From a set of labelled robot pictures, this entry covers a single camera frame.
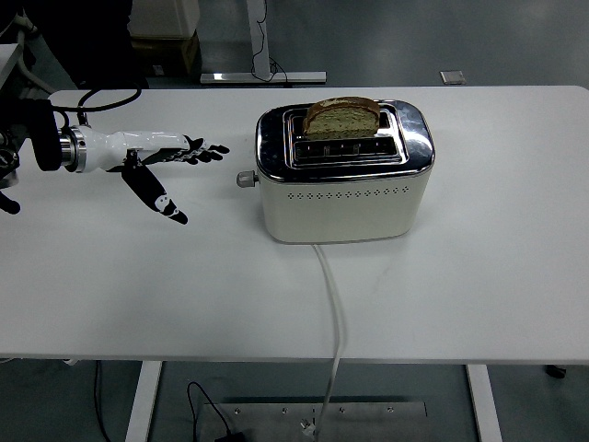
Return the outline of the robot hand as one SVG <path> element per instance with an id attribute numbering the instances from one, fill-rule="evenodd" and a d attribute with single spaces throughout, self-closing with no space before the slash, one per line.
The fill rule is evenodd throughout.
<path id="1" fill-rule="evenodd" d="M 132 192 L 152 211 L 185 225 L 181 212 L 164 186 L 148 168 L 156 163 L 197 165 L 220 161 L 229 153 L 224 145 L 209 145 L 202 138 L 170 132 L 121 131 L 103 134 L 86 126 L 77 128 L 78 173 L 102 169 L 118 173 Z"/>

